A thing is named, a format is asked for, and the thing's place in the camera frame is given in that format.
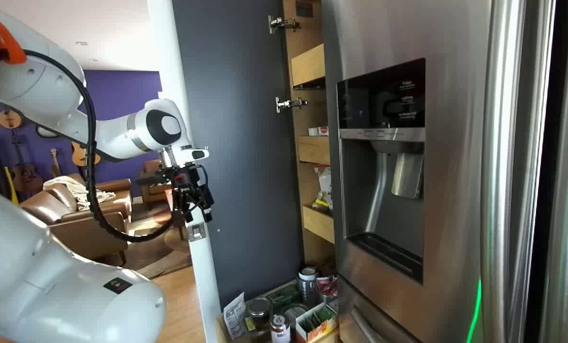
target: ice dispenser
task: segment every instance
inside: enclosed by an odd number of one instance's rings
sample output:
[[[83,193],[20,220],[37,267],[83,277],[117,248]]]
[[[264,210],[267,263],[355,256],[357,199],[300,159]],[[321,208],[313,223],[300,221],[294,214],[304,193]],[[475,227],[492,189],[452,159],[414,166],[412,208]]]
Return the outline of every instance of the ice dispenser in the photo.
[[[424,277],[426,59],[338,84],[346,241]]]

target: green light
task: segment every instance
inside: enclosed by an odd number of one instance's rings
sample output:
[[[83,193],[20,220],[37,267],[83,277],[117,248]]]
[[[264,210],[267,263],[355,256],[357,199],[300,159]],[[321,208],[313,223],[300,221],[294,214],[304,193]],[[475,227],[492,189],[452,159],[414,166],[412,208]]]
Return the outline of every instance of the green light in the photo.
[[[481,317],[481,305],[483,305],[483,284],[479,281],[477,298],[475,298],[475,313],[473,313],[473,322],[471,322],[471,328],[469,328],[469,334],[468,334],[468,343],[471,343],[473,338],[475,338],[475,330],[477,330],[479,317]]]

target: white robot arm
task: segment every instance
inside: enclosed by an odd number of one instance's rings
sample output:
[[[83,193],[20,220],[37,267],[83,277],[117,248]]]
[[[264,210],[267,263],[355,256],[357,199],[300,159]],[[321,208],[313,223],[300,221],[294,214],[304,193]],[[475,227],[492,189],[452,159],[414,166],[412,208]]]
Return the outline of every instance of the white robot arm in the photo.
[[[81,82],[77,61],[37,31],[0,14],[0,103],[29,120],[75,141],[88,141],[88,117],[75,82],[37,52],[56,59]],[[145,109],[96,126],[96,145],[107,157],[130,159],[163,153],[174,185],[176,210],[187,225],[210,220],[206,185],[172,101],[149,101]],[[0,336],[12,342],[115,343],[157,342],[165,322],[163,292],[138,273],[79,258],[58,242],[48,227],[0,197]]]

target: dispenser control panel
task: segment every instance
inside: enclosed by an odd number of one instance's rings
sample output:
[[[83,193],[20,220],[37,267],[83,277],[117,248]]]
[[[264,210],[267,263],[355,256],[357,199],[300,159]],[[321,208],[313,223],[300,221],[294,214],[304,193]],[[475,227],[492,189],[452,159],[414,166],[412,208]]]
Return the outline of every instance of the dispenser control panel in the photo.
[[[424,128],[426,59],[338,84],[340,128]]]

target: bottle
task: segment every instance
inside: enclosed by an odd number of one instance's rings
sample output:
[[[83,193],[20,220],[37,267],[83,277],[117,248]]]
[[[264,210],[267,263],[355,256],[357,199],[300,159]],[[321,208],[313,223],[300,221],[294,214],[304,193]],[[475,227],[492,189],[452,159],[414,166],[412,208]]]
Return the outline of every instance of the bottle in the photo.
[[[290,326],[286,317],[273,315],[271,319],[271,342],[273,343],[290,343]]]

